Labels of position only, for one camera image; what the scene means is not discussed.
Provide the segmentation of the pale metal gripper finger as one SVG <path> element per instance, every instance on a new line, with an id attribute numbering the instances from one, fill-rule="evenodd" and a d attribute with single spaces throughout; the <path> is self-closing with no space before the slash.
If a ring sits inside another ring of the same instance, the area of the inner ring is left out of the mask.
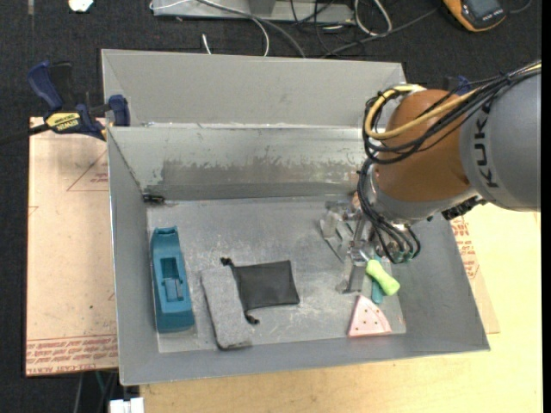
<path id="1" fill-rule="evenodd" d="M 322 238 L 340 262 L 345 262 L 349 253 L 351 229 L 343 221 L 342 214 L 334 207 L 326 209 L 319 220 Z"/>
<path id="2" fill-rule="evenodd" d="M 363 287 L 365 276 L 365 265 L 353 265 L 346 277 L 337 284 L 336 290 L 338 293 L 360 293 Z"/>

